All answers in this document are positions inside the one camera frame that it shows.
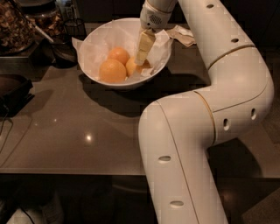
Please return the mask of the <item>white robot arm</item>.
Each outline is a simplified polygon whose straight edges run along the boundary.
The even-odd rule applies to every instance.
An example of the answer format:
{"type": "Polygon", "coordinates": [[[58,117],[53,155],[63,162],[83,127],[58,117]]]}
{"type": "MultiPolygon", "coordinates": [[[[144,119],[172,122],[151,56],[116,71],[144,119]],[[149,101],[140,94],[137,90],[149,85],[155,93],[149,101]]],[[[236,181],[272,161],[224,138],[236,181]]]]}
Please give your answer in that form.
{"type": "Polygon", "coordinates": [[[273,80],[220,0],[145,0],[141,26],[164,29],[176,5],[211,84],[146,107],[138,128],[143,167],[158,224],[228,224],[207,149],[247,132],[268,114],[273,80]]]}

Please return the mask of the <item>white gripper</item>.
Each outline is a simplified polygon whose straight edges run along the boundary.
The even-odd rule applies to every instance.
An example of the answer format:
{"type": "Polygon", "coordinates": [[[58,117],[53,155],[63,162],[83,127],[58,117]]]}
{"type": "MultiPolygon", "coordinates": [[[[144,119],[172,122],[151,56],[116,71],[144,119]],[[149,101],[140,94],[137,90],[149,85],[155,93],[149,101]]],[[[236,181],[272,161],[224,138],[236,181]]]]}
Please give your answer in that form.
{"type": "Polygon", "coordinates": [[[140,12],[143,29],[139,34],[135,63],[141,66],[153,47],[156,36],[152,29],[164,29],[170,20],[178,0],[145,0],[140,12]]]}

